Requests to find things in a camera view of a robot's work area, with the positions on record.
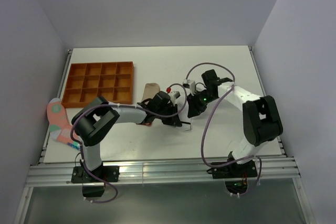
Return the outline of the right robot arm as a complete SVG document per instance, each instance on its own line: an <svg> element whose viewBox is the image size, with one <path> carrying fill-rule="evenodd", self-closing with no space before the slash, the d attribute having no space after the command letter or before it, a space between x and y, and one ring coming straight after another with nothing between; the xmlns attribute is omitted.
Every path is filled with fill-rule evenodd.
<svg viewBox="0 0 336 224"><path fill-rule="evenodd" d="M205 89L198 91L193 80L185 79L183 86L190 90L187 97L189 118L202 114L213 101L214 110L226 100L242 112L244 138L230 152L232 161L228 173L234 177L245 171L245 163L256 157L259 150L283 133L283 126L274 98L253 94L237 85L230 78L219 78L211 69L202 74Z"/></svg>

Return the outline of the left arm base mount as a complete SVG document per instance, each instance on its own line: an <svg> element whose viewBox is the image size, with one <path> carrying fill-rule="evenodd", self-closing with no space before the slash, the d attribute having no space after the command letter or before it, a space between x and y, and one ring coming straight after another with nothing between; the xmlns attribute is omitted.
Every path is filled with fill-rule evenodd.
<svg viewBox="0 0 336 224"><path fill-rule="evenodd" d="M101 165L97 169L91 171L91 173L107 182L117 182L119 179L119 166L103 166ZM105 191L105 185L95 186L87 185L89 183L98 183L100 180L96 179L90 175L85 168L81 166L75 166L72 171L71 183L72 184L83 184L82 186L82 195L89 198L99 198L103 195Z"/></svg>

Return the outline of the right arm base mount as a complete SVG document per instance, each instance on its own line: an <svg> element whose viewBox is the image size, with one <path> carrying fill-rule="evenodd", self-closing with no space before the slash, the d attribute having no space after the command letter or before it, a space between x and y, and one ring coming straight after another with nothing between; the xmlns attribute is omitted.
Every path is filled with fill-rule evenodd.
<svg viewBox="0 0 336 224"><path fill-rule="evenodd" d="M225 182L226 189L233 194L245 193L248 189L248 178L256 178L257 170L254 161L248 161L244 164L230 164L221 168L209 168L207 173L213 179L234 179Z"/></svg>

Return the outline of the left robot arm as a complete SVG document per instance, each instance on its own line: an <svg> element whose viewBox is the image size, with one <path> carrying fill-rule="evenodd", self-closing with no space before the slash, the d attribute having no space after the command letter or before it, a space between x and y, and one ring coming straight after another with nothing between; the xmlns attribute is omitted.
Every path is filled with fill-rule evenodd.
<svg viewBox="0 0 336 224"><path fill-rule="evenodd" d="M159 91L153 98L133 106L110 103L103 96L99 96L84 107L71 120L73 131L82 140L80 149L86 165L83 170L84 177L91 182L101 178L100 142L114 124L147 125L159 119L165 125L181 127L176 104L176 99L180 96L178 91Z"/></svg>

